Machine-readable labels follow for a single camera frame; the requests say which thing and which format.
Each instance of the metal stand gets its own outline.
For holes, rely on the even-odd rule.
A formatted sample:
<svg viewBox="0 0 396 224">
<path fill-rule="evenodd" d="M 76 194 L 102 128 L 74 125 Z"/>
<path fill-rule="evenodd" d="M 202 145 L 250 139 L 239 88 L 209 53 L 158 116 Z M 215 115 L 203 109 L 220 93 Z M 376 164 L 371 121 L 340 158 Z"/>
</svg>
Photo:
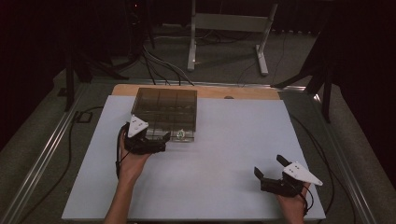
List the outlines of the metal stand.
<svg viewBox="0 0 396 224">
<path fill-rule="evenodd" d="M 267 64 L 265 62 L 263 50 L 265 42 L 271 31 L 274 21 L 277 3 L 271 6 L 270 15 L 268 17 L 250 17 L 235 16 L 222 14 L 207 14 L 195 12 L 195 0 L 192 0 L 191 10 L 191 43 L 189 51 L 189 61 L 187 69 L 192 72 L 195 66 L 195 29 L 211 29 L 211 30 L 231 30 L 245 32 L 263 32 L 262 42 L 256 46 L 257 58 L 259 60 L 260 70 L 263 76 L 268 75 Z"/>
</svg>

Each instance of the table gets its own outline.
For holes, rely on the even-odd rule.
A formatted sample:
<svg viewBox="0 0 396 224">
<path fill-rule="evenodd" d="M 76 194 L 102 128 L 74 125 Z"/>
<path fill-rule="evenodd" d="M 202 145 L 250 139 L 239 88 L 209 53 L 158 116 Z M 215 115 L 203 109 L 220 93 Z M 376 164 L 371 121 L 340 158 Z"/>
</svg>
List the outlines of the table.
<svg viewBox="0 0 396 224">
<path fill-rule="evenodd" d="M 117 186 L 117 134 L 131 116 L 139 87 L 118 85 L 108 96 L 63 219 L 105 217 Z M 165 152 L 149 158 L 135 185 L 128 217 L 136 221 L 282 218 L 276 197 L 260 191 L 253 169 L 257 166 L 268 178 L 280 178 L 283 167 L 276 154 L 307 167 L 283 101 L 274 90 L 262 88 L 181 88 L 198 90 L 195 140 L 168 142 Z M 253 92 L 256 98 L 248 99 Z M 224 95 L 235 99 L 221 99 Z M 325 218 L 316 189 L 310 189 L 315 204 L 305 218 Z"/>
<path fill-rule="evenodd" d="M 264 58 L 264 46 L 268 35 L 271 31 L 271 25 L 274 21 L 277 3 L 274 2 L 271 6 L 271 11 L 268 17 L 252 17 L 252 16 L 237 16 L 237 15 L 223 15 L 223 14 L 209 14 L 196 13 L 195 0 L 192 0 L 191 9 L 191 42 L 189 51 L 189 61 L 187 69 L 194 70 L 195 66 L 195 29 L 210 29 L 210 30 L 231 30 L 231 31 L 246 31 L 246 32 L 263 32 L 262 42 L 256 46 L 257 59 L 259 61 L 261 74 L 268 75 L 268 68 Z"/>
</svg>

